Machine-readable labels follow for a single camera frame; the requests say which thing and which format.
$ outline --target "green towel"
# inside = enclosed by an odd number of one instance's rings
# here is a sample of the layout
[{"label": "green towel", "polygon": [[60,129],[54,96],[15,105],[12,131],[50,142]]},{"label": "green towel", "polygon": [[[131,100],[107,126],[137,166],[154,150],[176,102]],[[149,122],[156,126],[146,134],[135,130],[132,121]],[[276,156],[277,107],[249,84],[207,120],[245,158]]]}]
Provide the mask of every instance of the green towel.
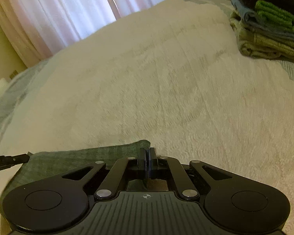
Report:
[{"label": "green towel", "polygon": [[245,25],[236,11],[230,17],[240,53],[264,59],[279,59],[294,62],[294,42],[277,37],[268,37]]},{"label": "green towel", "polygon": [[[107,166],[112,166],[116,160],[125,156],[138,157],[140,148],[149,148],[148,140],[112,147],[98,147],[83,150],[40,152],[30,156],[28,163],[23,164],[15,176],[5,187],[0,197],[0,213],[2,211],[2,201],[4,197],[21,185],[48,178],[79,166],[86,165],[98,160],[104,160]],[[131,191],[140,191],[141,183],[131,185]]]},{"label": "green towel", "polygon": [[294,32],[294,15],[270,2],[258,0],[255,5],[257,15],[279,29]]}]

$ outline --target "round pad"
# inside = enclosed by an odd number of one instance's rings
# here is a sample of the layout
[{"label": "round pad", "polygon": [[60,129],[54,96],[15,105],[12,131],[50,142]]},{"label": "round pad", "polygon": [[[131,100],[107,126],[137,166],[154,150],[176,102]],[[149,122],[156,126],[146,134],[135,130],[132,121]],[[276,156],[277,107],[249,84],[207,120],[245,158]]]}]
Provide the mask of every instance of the round pad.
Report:
[{"label": "round pad", "polygon": [[88,197],[79,181],[52,177],[15,188],[4,198],[5,218],[26,233],[55,233],[83,218]]},{"label": "round pad", "polygon": [[232,196],[232,203],[240,210],[256,212],[263,210],[268,205],[268,200],[261,193],[242,191]]},{"label": "round pad", "polygon": [[34,210],[48,210],[57,207],[62,196],[54,191],[40,190],[29,194],[25,203]]},{"label": "round pad", "polygon": [[256,181],[225,179],[207,194],[204,207],[220,226],[234,233],[262,234],[284,225],[290,213],[287,197]]}]

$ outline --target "blue towel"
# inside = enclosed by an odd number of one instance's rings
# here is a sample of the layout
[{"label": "blue towel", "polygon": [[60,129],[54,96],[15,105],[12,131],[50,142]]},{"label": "blue towel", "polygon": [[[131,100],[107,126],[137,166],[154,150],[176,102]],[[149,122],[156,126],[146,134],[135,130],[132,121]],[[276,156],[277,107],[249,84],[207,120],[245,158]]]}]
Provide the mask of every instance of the blue towel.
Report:
[{"label": "blue towel", "polygon": [[270,25],[270,23],[265,22],[263,18],[259,17],[255,11],[245,7],[239,0],[231,0],[231,3],[245,24],[251,27],[260,28],[261,30],[268,32],[270,35],[294,41],[294,33],[292,33],[291,30],[286,31],[285,29]]}]

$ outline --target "beige curtain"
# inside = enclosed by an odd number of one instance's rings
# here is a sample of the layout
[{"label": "beige curtain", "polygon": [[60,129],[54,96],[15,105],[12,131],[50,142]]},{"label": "beige curtain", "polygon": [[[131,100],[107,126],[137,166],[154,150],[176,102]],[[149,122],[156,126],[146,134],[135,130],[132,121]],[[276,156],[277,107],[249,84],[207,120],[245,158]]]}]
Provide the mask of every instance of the beige curtain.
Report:
[{"label": "beige curtain", "polygon": [[41,55],[28,38],[9,0],[0,0],[0,26],[16,53],[27,67],[47,58]]}]

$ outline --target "white curtain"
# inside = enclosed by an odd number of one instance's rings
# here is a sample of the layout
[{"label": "white curtain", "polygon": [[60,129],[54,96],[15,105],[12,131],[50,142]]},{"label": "white curtain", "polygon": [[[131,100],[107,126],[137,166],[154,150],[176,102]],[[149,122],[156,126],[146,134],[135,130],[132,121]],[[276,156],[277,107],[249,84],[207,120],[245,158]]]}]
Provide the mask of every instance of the white curtain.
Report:
[{"label": "white curtain", "polygon": [[[17,16],[26,37],[40,56],[46,58],[120,17],[150,8],[161,1],[1,0],[0,3],[10,3],[13,12],[5,10],[5,14],[13,13]],[[10,38],[13,38],[12,35],[11,32],[7,34]]]}]

